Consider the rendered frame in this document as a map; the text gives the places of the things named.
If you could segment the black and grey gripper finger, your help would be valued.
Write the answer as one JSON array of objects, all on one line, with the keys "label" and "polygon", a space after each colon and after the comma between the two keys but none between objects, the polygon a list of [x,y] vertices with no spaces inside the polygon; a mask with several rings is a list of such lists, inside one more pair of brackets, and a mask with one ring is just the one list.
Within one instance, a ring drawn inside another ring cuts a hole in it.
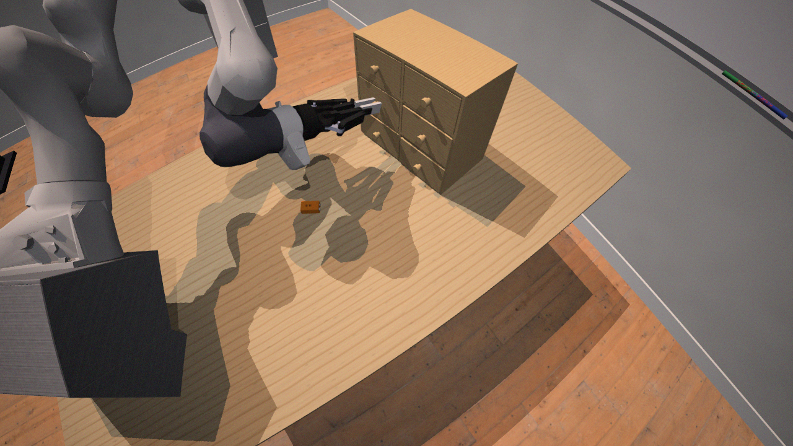
[{"label": "black and grey gripper finger", "polygon": [[330,127],[325,127],[325,129],[335,131],[337,132],[337,136],[342,136],[347,130],[353,129],[356,125],[363,123],[365,116],[379,113],[381,105],[382,104],[380,102],[370,103],[367,105],[360,105],[360,107],[356,107],[354,109],[347,109],[339,112],[337,110],[322,112],[321,116],[322,118],[335,116],[335,124],[331,125]]},{"label": "black and grey gripper finger", "polygon": [[325,110],[329,110],[329,111],[337,110],[339,112],[341,110],[360,107],[360,105],[370,104],[373,103],[374,101],[375,98],[368,98],[357,101],[351,98],[348,102],[348,100],[345,98],[339,98],[339,99],[329,99],[329,100],[308,100],[307,103],[315,107],[315,112],[322,112]]}]

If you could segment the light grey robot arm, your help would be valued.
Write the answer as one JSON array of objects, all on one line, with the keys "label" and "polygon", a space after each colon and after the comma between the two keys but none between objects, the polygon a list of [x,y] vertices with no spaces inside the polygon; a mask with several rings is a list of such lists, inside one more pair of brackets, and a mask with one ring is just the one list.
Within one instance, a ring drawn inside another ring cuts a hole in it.
[{"label": "light grey robot arm", "polygon": [[[276,87],[278,68],[244,1],[178,1],[190,12],[209,12],[218,45],[204,91],[200,141],[206,155],[220,167],[274,153],[290,170],[308,165],[296,109],[280,101],[261,107]],[[37,178],[24,193],[28,208],[0,229],[0,277],[124,256],[105,143],[85,117],[118,118],[133,98],[113,31],[116,4],[43,0],[62,42],[16,25],[0,27],[0,89],[27,127]]]}]

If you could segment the small brown wooden chest of drawers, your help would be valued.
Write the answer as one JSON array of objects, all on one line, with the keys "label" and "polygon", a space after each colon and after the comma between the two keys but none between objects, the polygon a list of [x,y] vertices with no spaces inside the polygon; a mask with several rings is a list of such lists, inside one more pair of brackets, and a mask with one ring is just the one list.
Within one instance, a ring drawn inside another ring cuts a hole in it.
[{"label": "small brown wooden chest of drawers", "polygon": [[359,100],[359,75],[373,84],[375,82],[359,73],[357,37],[402,61],[400,98],[375,84],[400,100],[399,131],[374,114],[399,133],[398,159],[394,156],[398,161],[400,138],[403,136],[403,105],[408,105],[403,101],[405,65],[415,68],[463,98],[453,135],[408,105],[414,112],[453,137],[447,167],[443,166],[444,179],[438,193],[444,194],[474,165],[483,160],[518,63],[414,9],[361,28],[353,33],[353,37]]}]

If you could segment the orange-brown 9v battery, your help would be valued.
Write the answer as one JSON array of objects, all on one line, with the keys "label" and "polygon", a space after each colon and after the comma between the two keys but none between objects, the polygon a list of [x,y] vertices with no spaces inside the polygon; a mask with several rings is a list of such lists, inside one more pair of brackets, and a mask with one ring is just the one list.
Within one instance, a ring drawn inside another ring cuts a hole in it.
[{"label": "orange-brown 9v battery", "polygon": [[319,201],[301,201],[300,211],[301,214],[319,214],[320,206]]}]

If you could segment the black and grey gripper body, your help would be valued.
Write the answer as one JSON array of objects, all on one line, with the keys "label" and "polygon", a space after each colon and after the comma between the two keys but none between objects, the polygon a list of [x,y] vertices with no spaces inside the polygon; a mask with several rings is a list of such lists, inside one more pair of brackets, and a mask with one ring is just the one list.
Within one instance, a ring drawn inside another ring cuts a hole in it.
[{"label": "black and grey gripper body", "polygon": [[303,124],[303,138],[305,138],[305,141],[315,138],[321,132],[329,132],[329,129],[325,129],[325,127],[330,127],[335,124],[335,116],[329,116],[329,118],[322,118],[321,116],[322,112],[330,112],[329,110],[316,113],[315,107],[312,107],[308,103],[294,105],[293,107],[301,118]]}]

